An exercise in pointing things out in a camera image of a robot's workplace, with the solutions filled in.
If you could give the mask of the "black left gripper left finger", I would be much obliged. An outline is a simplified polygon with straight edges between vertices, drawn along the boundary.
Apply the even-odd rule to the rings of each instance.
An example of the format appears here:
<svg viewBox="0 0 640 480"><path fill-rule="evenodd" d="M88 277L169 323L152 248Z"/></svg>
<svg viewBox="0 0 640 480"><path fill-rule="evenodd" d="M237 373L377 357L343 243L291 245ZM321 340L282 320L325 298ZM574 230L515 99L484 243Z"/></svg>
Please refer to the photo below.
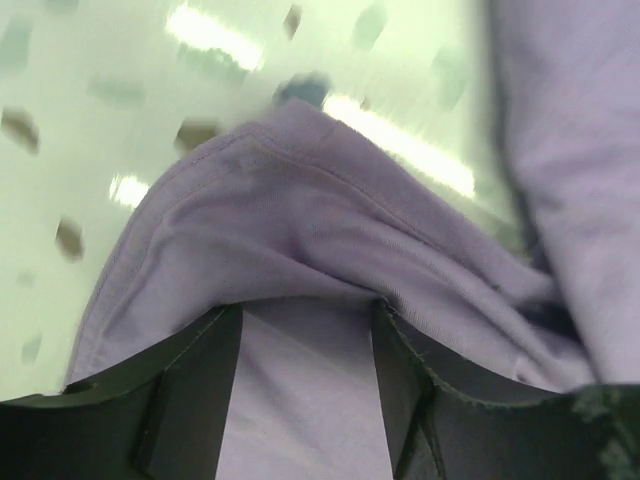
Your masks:
<svg viewBox="0 0 640 480"><path fill-rule="evenodd" d="M58 395L2 402L2 478L215 478L242 326L214 308Z"/></svg>

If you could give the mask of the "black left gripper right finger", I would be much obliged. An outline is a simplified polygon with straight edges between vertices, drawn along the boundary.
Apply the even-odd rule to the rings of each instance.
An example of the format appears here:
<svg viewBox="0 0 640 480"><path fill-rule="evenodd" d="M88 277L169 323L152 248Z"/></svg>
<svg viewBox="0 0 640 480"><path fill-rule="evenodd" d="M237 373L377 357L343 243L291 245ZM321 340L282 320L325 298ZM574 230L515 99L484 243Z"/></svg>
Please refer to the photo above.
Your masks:
<svg viewBox="0 0 640 480"><path fill-rule="evenodd" d="M497 375L372 307L372 346L396 479L636 479L639 388L556 394Z"/></svg>

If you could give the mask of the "purple t shirt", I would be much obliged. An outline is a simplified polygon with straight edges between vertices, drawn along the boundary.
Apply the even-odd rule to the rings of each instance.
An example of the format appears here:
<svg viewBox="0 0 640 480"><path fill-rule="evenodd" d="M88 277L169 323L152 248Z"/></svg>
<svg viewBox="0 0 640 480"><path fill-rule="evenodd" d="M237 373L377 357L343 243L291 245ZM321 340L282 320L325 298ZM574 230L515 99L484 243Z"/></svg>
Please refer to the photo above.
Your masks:
<svg viewBox="0 0 640 480"><path fill-rule="evenodd" d="M492 17L508 167L544 266L292 99L151 187L87 305L68 379L240 304L223 479L391 477L377 301L512 381L639 388L639 5L497 1Z"/></svg>

